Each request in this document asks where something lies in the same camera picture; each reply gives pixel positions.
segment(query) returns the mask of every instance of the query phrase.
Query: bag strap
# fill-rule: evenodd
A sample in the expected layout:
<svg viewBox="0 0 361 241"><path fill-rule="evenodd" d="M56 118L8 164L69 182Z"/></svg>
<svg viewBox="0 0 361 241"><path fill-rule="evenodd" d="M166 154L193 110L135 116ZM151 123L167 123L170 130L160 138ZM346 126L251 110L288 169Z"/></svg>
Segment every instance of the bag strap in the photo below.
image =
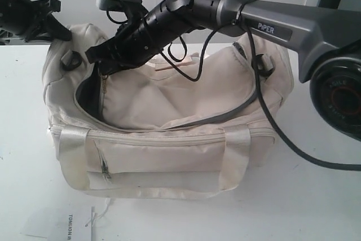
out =
<svg viewBox="0 0 361 241"><path fill-rule="evenodd" d="M61 132L59 161L65 180L70 187L91 196L106 198L145 199L206 199L223 191L238 187L249 161L250 132L246 125L224 128L224 149L217 191L197 192L170 187L120 187L117 189L91 189L86 166L86 138L89 129L67 125Z"/></svg>

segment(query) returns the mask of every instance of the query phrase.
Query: white table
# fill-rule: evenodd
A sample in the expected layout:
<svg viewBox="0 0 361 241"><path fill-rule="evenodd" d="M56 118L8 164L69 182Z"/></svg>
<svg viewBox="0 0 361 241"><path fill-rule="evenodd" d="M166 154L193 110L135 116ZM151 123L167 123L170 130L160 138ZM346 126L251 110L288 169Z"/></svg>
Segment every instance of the white table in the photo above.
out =
<svg viewBox="0 0 361 241"><path fill-rule="evenodd" d="M225 45L210 45L211 54ZM189 52L201 45L190 45ZM41 70L47 46L0 47L0 240L20 234L43 207L95 206L104 200L66 184L46 134ZM315 112L308 84L297 81L277 120L310 154L361 163L361 143L329 127ZM267 164L248 170L238 189L204 201L118 199L96 223L94 240L361 240L361 173L314 166L283 142Z"/></svg>

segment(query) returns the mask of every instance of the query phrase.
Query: white bag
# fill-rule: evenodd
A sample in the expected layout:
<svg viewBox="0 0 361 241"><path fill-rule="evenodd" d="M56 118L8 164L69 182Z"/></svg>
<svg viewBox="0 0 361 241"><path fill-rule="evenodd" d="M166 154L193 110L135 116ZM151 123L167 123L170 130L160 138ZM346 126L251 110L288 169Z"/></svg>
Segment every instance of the white bag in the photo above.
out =
<svg viewBox="0 0 361 241"><path fill-rule="evenodd" d="M236 188L248 165L265 162L276 135L256 99L247 36L206 58L194 83L160 59L101 80L85 51L107 37L91 24L71 31L71 42L50 46L43 85L72 188L107 198L204 199ZM276 114L293 88L288 53L254 39L265 67L274 69L262 92ZM67 72L60 63L69 51L83 60ZM189 56L179 65L194 77L199 61ZM216 187L205 190L206 179Z"/></svg>

